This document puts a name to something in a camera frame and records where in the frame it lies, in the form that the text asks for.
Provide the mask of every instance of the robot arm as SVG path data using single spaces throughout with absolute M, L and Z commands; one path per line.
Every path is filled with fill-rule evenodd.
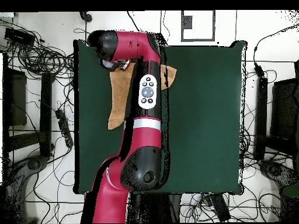
M 99 168 L 92 191 L 87 193 L 82 222 L 124 223 L 131 190 L 157 186 L 161 169 L 160 53 L 155 37 L 147 33 L 98 30 L 88 37 L 101 65 L 109 70 L 134 68 L 124 122 L 123 140 L 117 155 Z

